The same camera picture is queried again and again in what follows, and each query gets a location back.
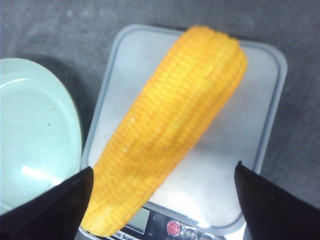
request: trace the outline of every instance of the white plate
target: white plate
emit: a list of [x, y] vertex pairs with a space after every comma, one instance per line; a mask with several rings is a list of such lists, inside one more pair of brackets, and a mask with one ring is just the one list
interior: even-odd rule
[[0, 71], [4, 213], [78, 172], [82, 135], [71, 96], [49, 70], [7, 58]]

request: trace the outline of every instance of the gray surface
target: gray surface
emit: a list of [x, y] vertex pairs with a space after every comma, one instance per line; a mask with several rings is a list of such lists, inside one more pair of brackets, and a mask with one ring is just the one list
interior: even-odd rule
[[319, 10], [318, 0], [2, 0], [1, 56], [54, 72], [87, 134], [112, 42], [129, 24], [205, 24], [274, 45], [288, 75], [261, 174], [320, 208]]

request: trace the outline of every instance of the corn cob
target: corn cob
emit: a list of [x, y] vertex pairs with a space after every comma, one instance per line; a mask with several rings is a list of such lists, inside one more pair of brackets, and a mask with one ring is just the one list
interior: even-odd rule
[[93, 168], [81, 226], [121, 229], [206, 131], [239, 85], [247, 59], [239, 42], [194, 26], [172, 46]]

